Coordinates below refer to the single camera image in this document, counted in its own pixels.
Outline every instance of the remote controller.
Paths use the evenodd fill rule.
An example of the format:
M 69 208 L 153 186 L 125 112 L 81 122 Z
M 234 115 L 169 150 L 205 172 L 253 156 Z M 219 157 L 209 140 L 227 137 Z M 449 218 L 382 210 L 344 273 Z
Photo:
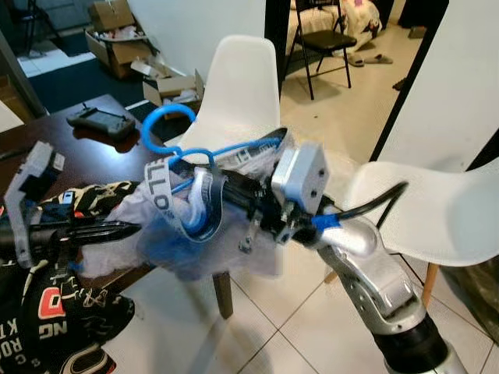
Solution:
M 68 117 L 66 120 L 75 129 L 86 127 L 105 132 L 114 141 L 125 139 L 135 129 L 135 121 L 124 115 L 113 115 L 99 111 L 96 107 L 87 107 Z

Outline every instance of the dark floor mat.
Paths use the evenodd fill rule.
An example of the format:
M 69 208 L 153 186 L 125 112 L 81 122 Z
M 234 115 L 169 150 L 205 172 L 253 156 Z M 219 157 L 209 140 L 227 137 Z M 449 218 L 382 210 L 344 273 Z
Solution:
M 51 113 L 105 94 L 124 107 L 143 100 L 141 76 L 116 79 L 96 58 L 34 76 L 30 82 Z
M 61 51 L 66 53 L 68 57 L 74 57 L 89 52 L 85 33 L 73 34 L 59 39 L 54 38 L 50 41 Z
M 156 109 L 156 105 L 152 103 L 142 104 L 138 107 L 130 109 L 129 112 L 140 122 L 146 119 L 147 115 Z M 172 118 L 166 120 L 161 118 L 158 120 L 152 129 L 152 133 L 161 139 L 162 142 L 173 139 L 176 136 L 182 135 L 190 126 L 190 120 L 187 116 Z

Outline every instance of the open cardboard box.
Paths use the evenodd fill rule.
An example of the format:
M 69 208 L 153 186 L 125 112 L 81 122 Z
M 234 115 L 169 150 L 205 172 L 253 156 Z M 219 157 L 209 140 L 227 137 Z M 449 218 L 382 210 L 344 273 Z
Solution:
M 146 58 L 136 58 L 132 62 L 131 68 L 152 80 L 164 79 L 177 75 L 167 66 L 161 64 L 157 60 L 157 56 L 152 55 Z
M 88 12 L 94 29 L 99 33 L 135 23 L 126 0 L 95 2 L 88 8 Z
M 183 103 L 194 112 L 198 112 L 203 101 L 204 82 L 197 70 L 194 76 L 173 76 L 172 78 L 156 79 L 153 81 L 144 81 L 143 96 L 151 103 L 160 107 L 163 105 L 163 99 L 177 97 L 183 90 L 195 90 L 199 100 Z M 182 116 L 181 114 L 166 115 L 166 119 Z
M 134 60 L 152 55 L 149 46 L 143 41 L 105 43 L 94 38 L 92 33 L 92 29 L 85 30 L 88 49 L 119 79 L 133 74 L 131 64 Z

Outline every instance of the dark wooden table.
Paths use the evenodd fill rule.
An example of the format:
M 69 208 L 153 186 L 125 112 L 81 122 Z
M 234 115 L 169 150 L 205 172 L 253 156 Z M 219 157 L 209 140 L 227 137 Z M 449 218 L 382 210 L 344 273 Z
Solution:
M 133 116 L 112 96 L 104 95 L 86 101 L 88 107 L 97 107 L 117 115 Z M 46 197 L 55 196 L 71 187 L 105 184 L 117 181 L 143 181 L 143 167 L 160 156 L 146 149 L 136 130 L 120 143 L 107 136 L 85 129 L 73 130 L 66 118 L 83 108 L 75 105 L 47 117 L 36 119 L 27 125 L 0 133 L 0 153 L 35 144 L 38 140 L 50 143 L 65 156 L 64 171 L 50 188 Z M 0 196 L 7 190 L 13 175 L 23 161 L 24 155 L 0 161 Z M 151 270 L 142 266 L 133 270 L 117 271 L 107 277 L 93 280 L 81 279 L 91 287 L 107 287 L 120 292 Z M 214 275 L 214 285 L 220 312 L 224 318 L 232 314 L 232 297 L 228 273 Z

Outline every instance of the black door frame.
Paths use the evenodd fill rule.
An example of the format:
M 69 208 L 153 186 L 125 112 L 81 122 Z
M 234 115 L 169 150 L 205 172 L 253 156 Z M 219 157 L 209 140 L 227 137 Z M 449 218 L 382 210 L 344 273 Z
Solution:
M 285 74 L 286 40 L 288 38 L 289 0 L 267 0 L 264 36 L 275 46 L 278 67 L 279 97 Z

